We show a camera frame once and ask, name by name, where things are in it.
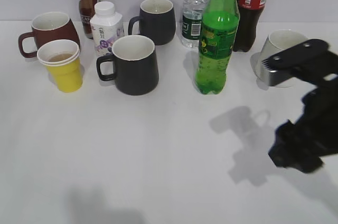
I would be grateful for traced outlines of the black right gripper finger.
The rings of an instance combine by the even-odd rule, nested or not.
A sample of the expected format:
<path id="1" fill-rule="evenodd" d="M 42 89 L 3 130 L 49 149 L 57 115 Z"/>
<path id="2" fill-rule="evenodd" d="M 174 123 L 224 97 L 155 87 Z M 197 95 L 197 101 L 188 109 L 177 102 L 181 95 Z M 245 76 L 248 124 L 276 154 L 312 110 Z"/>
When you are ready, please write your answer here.
<path id="1" fill-rule="evenodd" d="M 273 71 L 286 71 L 309 62 L 329 49 L 329 44 L 320 39 L 309 39 L 282 52 L 271 55 L 262 65 Z"/>

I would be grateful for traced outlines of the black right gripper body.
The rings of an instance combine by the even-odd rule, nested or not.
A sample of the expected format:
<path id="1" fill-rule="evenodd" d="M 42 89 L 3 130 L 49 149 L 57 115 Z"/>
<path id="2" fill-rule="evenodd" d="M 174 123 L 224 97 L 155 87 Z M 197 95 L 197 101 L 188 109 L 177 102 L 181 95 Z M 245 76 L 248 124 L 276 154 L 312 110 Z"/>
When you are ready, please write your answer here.
<path id="1" fill-rule="evenodd" d="M 317 58 L 293 67 L 290 74 L 316 86 L 303 98 L 303 113 L 275 130 L 268 155 L 276 167 L 313 173 L 323 166 L 322 157 L 337 154 L 337 55 L 326 51 Z"/>

